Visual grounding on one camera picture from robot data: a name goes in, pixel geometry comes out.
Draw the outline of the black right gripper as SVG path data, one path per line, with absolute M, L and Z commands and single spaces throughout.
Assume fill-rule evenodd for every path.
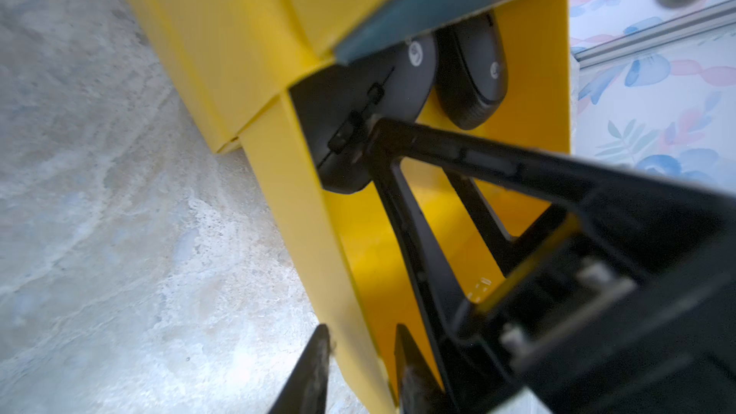
M 469 176 L 444 173 L 504 276 L 567 217 L 552 204 L 514 237 Z M 734 412 L 734 198 L 663 183 L 591 205 L 596 234 L 632 263 L 632 310 L 613 322 L 477 322 L 492 365 L 459 385 L 457 411 L 528 388 L 555 413 Z

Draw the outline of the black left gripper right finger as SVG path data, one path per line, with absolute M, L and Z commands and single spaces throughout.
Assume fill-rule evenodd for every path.
M 452 413 L 449 397 L 404 324 L 396 328 L 395 358 L 401 413 Z

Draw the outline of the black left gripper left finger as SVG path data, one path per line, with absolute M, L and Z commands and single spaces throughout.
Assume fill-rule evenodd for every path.
M 325 413 L 330 358 L 330 331 L 319 324 L 269 413 Z

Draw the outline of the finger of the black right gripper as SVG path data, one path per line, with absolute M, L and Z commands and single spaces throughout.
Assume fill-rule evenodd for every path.
M 621 183 L 621 172 L 392 119 L 375 125 L 364 158 L 426 322 L 613 322 L 632 310 L 632 263 L 596 234 L 591 205 Z M 473 303 L 408 186 L 406 158 L 544 200 L 567 217 L 492 295 Z

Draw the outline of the yellow drawer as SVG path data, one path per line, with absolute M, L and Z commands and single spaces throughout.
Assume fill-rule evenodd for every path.
M 568 0 L 514 0 L 496 17 L 509 91 L 475 135 L 568 153 Z M 376 189 L 347 196 L 323 190 L 287 91 L 240 140 L 316 316 L 330 329 L 343 378 L 369 411 L 396 412 L 395 328 L 406 324 L 424 353 L 429 342 Z

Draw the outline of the black computer mouse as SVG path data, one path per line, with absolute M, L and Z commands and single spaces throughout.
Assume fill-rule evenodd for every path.
M 362 150 L 383 117 L 415 121 L 437 70 L 432 34 L 348 65 L 333 65 L 295 84 L 289 95 L 322 187 L 350 195 L 371 182 Z
M 494 13 L 438 30 L 435 90 L 440 107 L 462 130 L 483 125 L 504 101 L 508 70 Z

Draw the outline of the yellow plastic drawer cabinet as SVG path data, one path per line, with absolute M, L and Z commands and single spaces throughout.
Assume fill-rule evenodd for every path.
M 335 59 L 388 0 L 128 0 L 208 147 L 229 153 L 277 95 Z

